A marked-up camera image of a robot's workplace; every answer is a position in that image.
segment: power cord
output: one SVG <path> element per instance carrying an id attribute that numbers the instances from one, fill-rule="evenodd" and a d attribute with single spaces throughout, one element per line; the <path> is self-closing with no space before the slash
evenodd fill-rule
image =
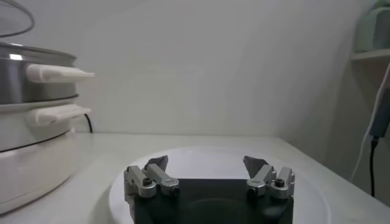
<path id="1" fill-rule="evenodd" d="M 34 16 L 28 9 L 25 8 L 25 6 L 15 2 L 14 0 L 0 0 L 0 2 L 4 2 L 8 5 L 11 5 L 12 7 L 18 9 L 20 12 L 23 12 L 24 14 L 26 14 L 30 19 L 30 26 L 29 27 L 25 28 L 24 30 L 20 30 L 20 31 L 17 31 L 14 33 L 2 34 L 2 35 L 0 35 L 0 38 L 12 37 L 12 36 L 24 34 L 24 33 L 27 33 L 28 31 L 30 31 L 34 28 L 34 26 L 35 26 Z"/>
<path id="2" fill-rule="evenodd" d="M 87 119 L 88 127 L 90 128 L 90 133 L 93 133 L 92 122 L 91 122 L 90 117 L 87 114 L 84 114 L 84 116 Z"/>
<path id="3" fill-rule="evenodd" d="M 370 152 L 370 183 L 371 183 L 371 196 L 375 198 L 375 176 L 374 176 L 374 154 L 375 149 L 379 143 L 379 137 L 374 136 L 371 140 L 371 152 Z"/>
<path id="4" fill-rule="evenodd" d="M 388 79 L 389 71 L 390 71 L 390 63 L 388 64 L 388 67 L 387 67 L 386 72 L 385 72 L 385 76 L 383 77 L 382 83 L 381 83 L 381 85 L 379 87 L 379 90 L 377 92 L 377 95 L 376 95 L 376 98 L 375 98 L 375 103 L 374 103 L 374 109 L 372 110 L 372 114 L 371 114 L 371 119 L 370 119 L 369 125 L 367 127 L 367 130 L 366 130 L 366 132 L 365 132 L 365 134 L 363 136 L 363 139 L 361 141 L 361 144 L 360 144 L 359 157 L 358 157 L 358 160 L 357 160 L 357 162 L 355 164 L 355 168 L 353 168 L 353 172 L 351 174 L 351 177 L 349 179 L 351 183 L 353 182 L 353 179 L 354 179 L 354 177 L 356 175 L 356 172 L 358 171 L 358 168 L 359 168 L 362 156 L 363 156 L 363 152 L 364 152 L 364 146 L 365 146 L 367 138 L 369 136 L 369 132 L 370 132 L 371 126 L 374 123 L 375 114 L 377 113 L 377 110 L 378 110 L 379 100 L 381 98 L 383 89 L 385 87 L 385 83 L 386 83 L 386 81 Z"/>

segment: screw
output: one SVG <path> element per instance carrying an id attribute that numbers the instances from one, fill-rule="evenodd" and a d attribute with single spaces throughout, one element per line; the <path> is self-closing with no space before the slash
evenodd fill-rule
<path id="1" fill-rule="evenodd" d="M 275 180 L 275 187 L 284 187 L 285 186 L 285 181 L 282 179 L 276 179 Z"/>
<path id="2" fill-rule="evenodd" d="M 179 196 L 180 195 L 180 189 L 178 187 L 174 187 L 171 190 L 169 190 L 169 194 L 172 196 Z"/>
<path id="3" fill-rule="evenodd" d="M 147 177 L 147 178 L 144 178 L 143 180 L 142 180 L 142 185 L 143 186 L 149 186 L 149 185 L 151 185 L 152 184 L 152 180 L 149 178 L 149 177 Z"/>
<path id="4" fill-rule="evenodd" d="M 246 194 L 247 194 L 248 197 L 254 198 L 254 197 L 257 197 L 258 190 L 256 188 L 250 188 L 250 189 L 248 189 Z"/>

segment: white table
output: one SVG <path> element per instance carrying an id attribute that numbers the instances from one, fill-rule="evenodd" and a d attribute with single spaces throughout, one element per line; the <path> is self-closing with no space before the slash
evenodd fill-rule
<path id="1" fill-rule="evenodd" d="M 0 216 L 13 223 L 113 223 L 108 191 L 122 169 L 149 153 L 185 146 L 221 146 L 271 153 L 307 171 L 331 208 L 332 224 L 390 223 L 390 209 L 277 138 L 77 134 L 81 166 L 65 184 L 43 198 Z"/>

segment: white plate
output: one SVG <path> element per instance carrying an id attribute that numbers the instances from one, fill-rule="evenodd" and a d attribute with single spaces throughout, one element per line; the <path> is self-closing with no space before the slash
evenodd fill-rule
<path id="1" fill-rule="evenodd" d="M 131 165 L 143 167 L 150 158 L 168 155 L 166 172 L 175 178 L 248 179 L 243 158 L 265 159 L 276 170 L 290 167 L 296 174 L 294 196 L 294 224 L 329 224 L 330 209 L 320 191 L 310 183 L 302 170 L 271 155 L 256 151 L 222 147 L 185 147 L 145 156 Z M 133 224 L 129 205 L 124 201 L 123 172 L 115 179 L 109 195 L 110 212 L 117 224 Z"/>

